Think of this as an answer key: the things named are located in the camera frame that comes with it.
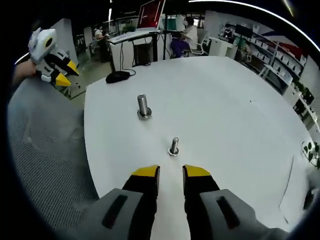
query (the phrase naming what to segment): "metal bolt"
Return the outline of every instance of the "metal bolt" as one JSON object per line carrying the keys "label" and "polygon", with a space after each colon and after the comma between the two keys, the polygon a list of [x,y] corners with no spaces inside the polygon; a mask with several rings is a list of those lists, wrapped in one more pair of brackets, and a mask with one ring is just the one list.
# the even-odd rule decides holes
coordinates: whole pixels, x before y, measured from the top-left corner
{"label": "metal bolt", "polygon": [[169,148],[169,154],[171,156],[176,156],[179,153],[178,143],[179,143],[179,138],[176,136],[173,138],[172,145]]}
{"label": "metal bolt", "polygon": [[137,97],[138,104],[139,104],[139,110],[137,112],[139,119],[145,120],[151,117],[151,109],[147,105],[147,97],[145,94],[140,94]]}

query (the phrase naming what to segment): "gray mesh fabric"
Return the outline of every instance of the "gray mesh fabric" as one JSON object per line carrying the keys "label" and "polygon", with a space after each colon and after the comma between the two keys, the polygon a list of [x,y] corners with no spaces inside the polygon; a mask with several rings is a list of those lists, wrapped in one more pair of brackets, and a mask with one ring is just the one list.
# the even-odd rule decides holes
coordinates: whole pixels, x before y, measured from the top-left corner
{"label": "gray mesh fabric", "polygon": [[83,110],[47,82],[28,78],[8,105],[12,157],[25,190],[54,228],[71,227],[98,200],[84,139]]}

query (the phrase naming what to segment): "green plant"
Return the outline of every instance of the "green plant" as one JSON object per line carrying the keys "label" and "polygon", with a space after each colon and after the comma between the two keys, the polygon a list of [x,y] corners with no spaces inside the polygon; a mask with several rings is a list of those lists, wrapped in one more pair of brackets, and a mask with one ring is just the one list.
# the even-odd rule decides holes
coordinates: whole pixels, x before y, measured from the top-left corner
{"label": "green plant", "polygon": [[312,143],[309,142],[307,145],[303,147],[302,152],[305,158],[308,159],[309,163],[315,166],[316,169],[319,169],[320,168],[320,150],[319,150],[320,147],[317,142],[313,142],[313,144],[314,144],[314,148],[312,147]]}

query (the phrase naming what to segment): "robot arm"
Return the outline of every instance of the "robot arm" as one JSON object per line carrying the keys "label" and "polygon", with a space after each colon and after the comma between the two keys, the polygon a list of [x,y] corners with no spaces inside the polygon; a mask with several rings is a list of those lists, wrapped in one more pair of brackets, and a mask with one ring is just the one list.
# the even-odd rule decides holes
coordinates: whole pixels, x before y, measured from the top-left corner
{"label": "robot arm", "polygon": [[56,68],[68,74],[79,76],[76,65],[68,55],[57,46],[57,33],[55,29],[38,28],[32,33],[29,44],[31,60],[36,65],[36,73],[41,80],[53,83],[56,86],[71,86],[71,82]]}

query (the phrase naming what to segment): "computer mouse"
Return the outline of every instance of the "computer mouse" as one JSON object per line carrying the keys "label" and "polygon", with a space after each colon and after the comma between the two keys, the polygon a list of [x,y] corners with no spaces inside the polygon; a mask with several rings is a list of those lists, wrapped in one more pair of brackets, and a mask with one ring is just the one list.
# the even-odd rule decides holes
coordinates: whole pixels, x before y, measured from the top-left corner
{"label": "computer mouse", "polygon": [[130,77],[130,73],[127,71],[114,71],[110,73],[105,78],[107,84],[114,84],[124,80],[127,80]]}

